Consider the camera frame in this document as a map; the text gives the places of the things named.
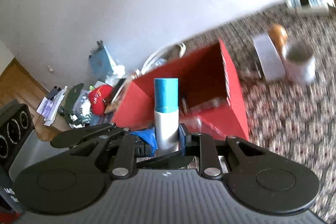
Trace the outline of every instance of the white cup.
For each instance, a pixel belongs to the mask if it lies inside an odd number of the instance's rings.
[[[315,78],[315,56],[311,46],[288,42],[282,47],[283,65],[289,80],[306,85]]]

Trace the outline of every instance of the open red cardboard box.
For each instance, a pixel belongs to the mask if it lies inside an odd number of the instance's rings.
[[[154,121],[154,78],[178,78],[179,96],[186,99],[190,109],[220,98],[218,107],[201,107],[196,115],[220,132],[212,133],[216,140],[224,140],[228,135],[248,140],[239,79],[222,40],[133,80],[112,118],[119,127],[132,129]]]

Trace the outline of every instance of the coiled white cable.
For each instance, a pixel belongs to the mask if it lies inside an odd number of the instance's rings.
[[[156,52],[154,52],[153,54],[151,54],[151,56],[149,58],[147,58],[147,60],[145,61],[145,63],[142,66],[141,69],[141,74],[144,75],[149,69],[150,67],[161,57],[163,56],[166,52],[168,52],[172,47],[179,45],[180,46],[180,53],[179,53],[179,58],[181,58],[184,54],[185,54],[185,50],[186,50],[186,46],[184,45],[184,43],[175,43],[172,45],[168,45],[168,46],[164,46],[160,49],[158,49]]]

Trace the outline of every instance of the carpet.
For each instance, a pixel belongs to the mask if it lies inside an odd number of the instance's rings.
[[[327,223],[333,223],[336,221],[336,14],[297,17],[289,15],[285,5],[276,5],[185,41],[186,53],[220,37],[236,68],[245,70],[254,49],[251,38],[266,32],[273,23],[283,25],[290,39],[302,39],[312,45],[316,79],[304,87],[286,80],[242,81],[250,141],[313,170],[320,180],[320,193],[311,209]]]

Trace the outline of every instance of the glue stick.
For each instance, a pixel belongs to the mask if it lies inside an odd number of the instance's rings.
[[[179,150],[179,80],[177,78],[155,78],[155,135],[157,156]]]

